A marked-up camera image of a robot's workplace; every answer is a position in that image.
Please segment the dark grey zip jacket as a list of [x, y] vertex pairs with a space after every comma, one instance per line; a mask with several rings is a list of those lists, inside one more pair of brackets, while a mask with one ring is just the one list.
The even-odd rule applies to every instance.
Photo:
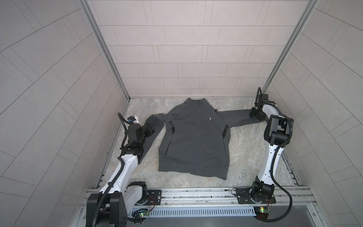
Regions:
[[230, 164], [230, 129], [259, 120], [250, 110], [217, 111], [206, 100], [188, 98], [168, 113], [151, 115], [146, 123], [155, 132], [146, 139], [148, 151], [162, 129], [166, 129], [159, 146], [160, 172], [189, 173], [226, 180]]

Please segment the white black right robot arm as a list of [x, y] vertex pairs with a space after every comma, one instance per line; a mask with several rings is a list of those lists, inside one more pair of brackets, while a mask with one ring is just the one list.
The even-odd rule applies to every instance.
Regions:
[[262, 93], [260, 89], [257, 92], [254, 104], [250, 116], [259, 121], [267, 122], [264, 131], [264, 140], [266, 142], [265, 159], [263, 167], [256, 176], [250, 190], [252, 201], [262, 203], [272, 200], [274, 189], [278, 186], [275, 172], [284, 148], [291, 141], [294, 120], [282, 114], [276, 103], [269, 101], [268, 94]]

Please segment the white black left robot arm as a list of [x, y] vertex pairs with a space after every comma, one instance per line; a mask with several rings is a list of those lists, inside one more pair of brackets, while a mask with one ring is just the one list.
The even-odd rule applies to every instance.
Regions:
[[86, 226], [101, 226], [99, 218], [102, 213], [108, 216], [108, 222], [115, 227], [125, 227], [128, 215], [136, 203], [147, 201], [145, 182], [132, 182], [129, 179], [141, 162], [146, 139], [155, 133], [155, 128], [146, 123], [141, 126], [130, 123], [125, 129], [121, 145], [119, 164], [109, 182], [97, 194], [91, 194], [87, 200]]

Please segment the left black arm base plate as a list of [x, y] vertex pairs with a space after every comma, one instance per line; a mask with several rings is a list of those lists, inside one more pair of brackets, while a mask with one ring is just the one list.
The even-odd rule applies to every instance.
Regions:
[[161, 204], [161, 190], [148, 190], [147, 200], [144, 203], [136, 203], [136, 206], [159, 206]]

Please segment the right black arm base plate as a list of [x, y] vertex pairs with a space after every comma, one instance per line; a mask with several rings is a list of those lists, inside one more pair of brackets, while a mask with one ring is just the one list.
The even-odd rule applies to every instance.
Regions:
[[237, 197], [239, 204], [268, 204], [276, 203], [276, 199], [274, 195], [270, 198], [262, 193], [256, 192], [254, 195], [251, 195], [251, 187], [244, 188], [234, 188], [231, 190], [231, 193]]

